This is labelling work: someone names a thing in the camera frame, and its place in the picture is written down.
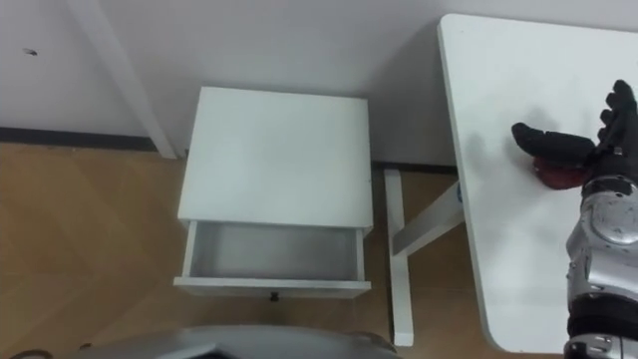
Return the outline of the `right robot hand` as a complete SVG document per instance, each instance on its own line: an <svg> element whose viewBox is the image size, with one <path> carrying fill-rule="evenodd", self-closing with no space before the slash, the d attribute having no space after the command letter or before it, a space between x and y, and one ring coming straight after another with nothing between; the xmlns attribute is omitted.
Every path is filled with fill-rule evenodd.
<svg viewBox="0 0 638 359"><path fill-rule="evenodd" d="M595 141L525 123L511 126L514 142L532 157L534 172L545 186L569 189L599 176L637 179L637 100L631 86L616 81L605 103Z"/></svg>

